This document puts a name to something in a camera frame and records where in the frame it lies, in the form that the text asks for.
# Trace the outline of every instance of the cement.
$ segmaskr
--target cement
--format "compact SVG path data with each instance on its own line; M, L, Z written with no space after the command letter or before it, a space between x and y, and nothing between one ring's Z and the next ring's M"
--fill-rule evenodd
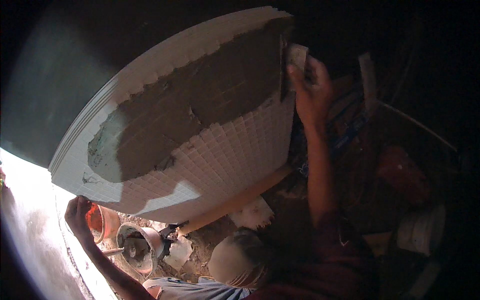
M119 104L88 144L89 167L110 182L168 168L171 151L202 129L259 107L279 88L280 35L291 21L236 36Z

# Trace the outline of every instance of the plastic bucket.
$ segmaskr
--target plastic bucket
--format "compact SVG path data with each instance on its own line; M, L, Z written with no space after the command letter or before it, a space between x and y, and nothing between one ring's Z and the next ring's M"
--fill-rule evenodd
M120 227L120 218L116 211L95 203L88 211L86 219L95 244L100 243L103 239L115 237Z
M398 228L399 248L429 256L440 244L445 226L445 206L405 216Z

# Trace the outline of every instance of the man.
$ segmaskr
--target man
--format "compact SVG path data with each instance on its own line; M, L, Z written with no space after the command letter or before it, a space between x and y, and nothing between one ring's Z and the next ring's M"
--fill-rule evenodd
M325 66L307 59L309 84L295 66L288 73L297 92L298 115L308 145L308 204L314 227L302 260L282 268L255 233L237 230L218 244L209 262L213 279L190 284L176 278L153 278L144 287L118 269L93 242L85 221L90 203L70 201L65 219L92 262L125 299L374 299L378 292L375 261L360 234L341 215L333 193L325 123L332 83Z

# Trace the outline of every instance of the white wall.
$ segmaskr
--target white wall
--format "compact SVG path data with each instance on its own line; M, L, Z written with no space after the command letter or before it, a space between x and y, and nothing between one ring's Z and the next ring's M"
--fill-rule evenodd
M11 192L2 191L2 225L7 225L18 255L39 291L52 300L115 299L75 237L61 230L65 228L63 214L72 195L54 188L47 169L1 148L0 159Z

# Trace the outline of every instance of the orange bucket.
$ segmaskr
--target orange bucket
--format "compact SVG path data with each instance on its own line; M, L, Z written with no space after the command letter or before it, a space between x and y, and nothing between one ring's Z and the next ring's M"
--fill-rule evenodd
M116 236L120 227L120 218L116 211L92 203L92 208L85 216L88 228L92 232L95 244L103 239Z

